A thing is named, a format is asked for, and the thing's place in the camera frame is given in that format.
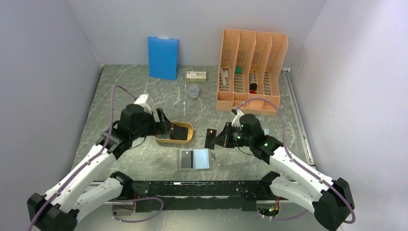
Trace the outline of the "black VIP card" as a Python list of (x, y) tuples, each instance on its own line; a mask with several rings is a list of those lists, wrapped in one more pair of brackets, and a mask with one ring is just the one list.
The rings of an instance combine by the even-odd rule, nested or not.
[(210, 149), (213, 150), (215, 145), (212, 143), (213, 139), (215, 139), (217, 136), (217, 130), (216, 129), (211, 129), (208, 128), (206, 130), (206, 137), (205, 137), (205, 143), (204, 143), (204, 147), (206, 149)]
[(181, 150), (179, 154), (180, 169), (193, 168), (193, 150)]

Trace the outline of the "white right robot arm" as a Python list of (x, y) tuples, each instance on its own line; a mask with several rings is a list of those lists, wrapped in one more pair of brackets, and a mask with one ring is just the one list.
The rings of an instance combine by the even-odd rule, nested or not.
[(273, 172), (275, 178), (260, 185), (261, 196), (265, 199), (283, 197), (298, 204), (313, 213), (327, 230), (337, 230), (355, 209), (346, 180), (334, 180), (300, 160), (281, 141), (267, 135), (253, 114), (235, 116), (220, 133), (208, 130), (207, 148), (213, 149), (216, 145), (248, 147), (256, 158), (285, 172), (292, 180)]

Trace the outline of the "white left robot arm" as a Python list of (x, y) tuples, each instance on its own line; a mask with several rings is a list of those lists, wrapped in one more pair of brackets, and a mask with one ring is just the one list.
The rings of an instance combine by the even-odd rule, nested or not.
[(110, 200), (135, 199), (133, 180), (122, 172), (109, 176), (101, 186), (86, 191), (102, 170), (112, 165), (140, 137), (166, 134), (172, 127), (162, 109), (156, 121), (145, 103), (131, 103), (119, 120), (110, 121), (96, 144), (80, 163), (44, 194), (34, 193), (28, 201), (30, 224), (41, 231), (72, 231), (90, 212)]

